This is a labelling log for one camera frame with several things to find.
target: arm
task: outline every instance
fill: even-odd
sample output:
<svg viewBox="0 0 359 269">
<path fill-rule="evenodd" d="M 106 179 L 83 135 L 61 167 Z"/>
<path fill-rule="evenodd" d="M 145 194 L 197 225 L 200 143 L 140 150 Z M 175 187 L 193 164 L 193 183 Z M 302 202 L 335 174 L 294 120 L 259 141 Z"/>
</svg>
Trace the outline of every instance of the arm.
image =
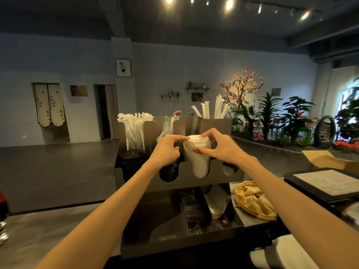
<svg viewBox="0 0 359 269">
<path fill-rule="evenodd" d="M 197 149 L 245 171 L 265 193 L 298 243 L 320 268 L 359 268 L 359 233 L 286 182 L 278 179 L 228 135 L 212 128 L 217 148 Z"/>
<path fill-rule="evenodd" d="M 173 147 L 174 142 L 188 139 L 179 135 L 161 138 L 141 169 L 72 230 L 35 268 L 103 268 L 152 177 L 161 167 L 180 156 L 178 147 Z"/>
</svg>

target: hand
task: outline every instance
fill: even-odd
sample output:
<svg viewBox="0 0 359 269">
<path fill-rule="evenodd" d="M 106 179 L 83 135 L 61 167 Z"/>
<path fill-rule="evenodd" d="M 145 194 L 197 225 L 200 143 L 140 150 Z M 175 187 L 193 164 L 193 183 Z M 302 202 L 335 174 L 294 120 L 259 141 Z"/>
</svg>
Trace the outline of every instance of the hand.
<svg viewBox="0 0 359 269">
<path fill-rule="evenodd" d="M 227 163 L 232 163 L 240 168 L 244 168 L 247 164 L 259 163 L 255 157 L 248 155 L 245 151 L 234 142 L 234 140 L 228 136 L 218 132 L 217 129 L 211 128 L 209 131 L 201 134 L 202 137 L 214 137 L 217 141 L 217 147 L 215 149 L 206 149 L 197 147 L 193 149 L 194 152 L 208 155 Z"/>
<path fill-rule="evenodd" d="M 179 147 L 174 147 L 174 142 L 189 139 L 186 136 L 169 134 L 162 137 L 159 139 L 148 161 L 158 169 L 171 164 L 180 156 Z"/>
</svg>

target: stacked cups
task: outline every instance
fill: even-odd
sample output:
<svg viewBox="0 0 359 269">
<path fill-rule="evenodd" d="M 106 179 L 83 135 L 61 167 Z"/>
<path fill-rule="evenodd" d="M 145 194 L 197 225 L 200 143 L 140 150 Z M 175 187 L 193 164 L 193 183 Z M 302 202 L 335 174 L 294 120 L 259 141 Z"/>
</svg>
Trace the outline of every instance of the stacked cups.
<svg viewBox="0 0 359 269">
<path fill-rule="evenodd" d="M 209 137 L 201 137 L 201 135 L 191 135 L 189 140 L 183 142 L 183 150 L 186 161 L 193 164 L 193 173 L 197 178 L 205 177 L 209 172 L 209 164 L 211 157 L 193 152 L 194 148 L 203 147 L 211 149 Z"/>
</svg>

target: forearm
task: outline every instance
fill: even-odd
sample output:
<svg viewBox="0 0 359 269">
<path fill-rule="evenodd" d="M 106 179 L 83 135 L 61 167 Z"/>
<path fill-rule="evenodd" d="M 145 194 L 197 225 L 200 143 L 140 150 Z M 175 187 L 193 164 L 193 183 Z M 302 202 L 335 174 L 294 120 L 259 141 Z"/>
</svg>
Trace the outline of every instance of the forearm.
<svg viewBox="0 0 359 269">
<path fill-rule="evenodd" d="M 147 161 L 125 185 L 52 249 L 36 269 L 103 268 L 157 171 L 158 168 Z"/>
<path fill-rule="evenodd" d="M 248 164 L 238 166 L 265 193 L 314 262 L 320 268 L 357 268 L 359 233 L 254 161 L 249 158 Z"/>
</svg>

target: beige cloth bag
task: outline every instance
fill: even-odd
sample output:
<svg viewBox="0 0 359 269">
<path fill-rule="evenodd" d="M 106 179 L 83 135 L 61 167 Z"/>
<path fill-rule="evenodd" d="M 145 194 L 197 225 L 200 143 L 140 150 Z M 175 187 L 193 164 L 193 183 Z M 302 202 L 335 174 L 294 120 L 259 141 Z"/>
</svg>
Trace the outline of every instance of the beige cloth bag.
<svg viewBox="0 0 359 269">
<path fill-rule="evenodd" d="M 277 212 L 253 181 L 244 181 L 234 188 L 237 204 L 249 214 L 264 220 L 276 220 Z"/>
</svg>

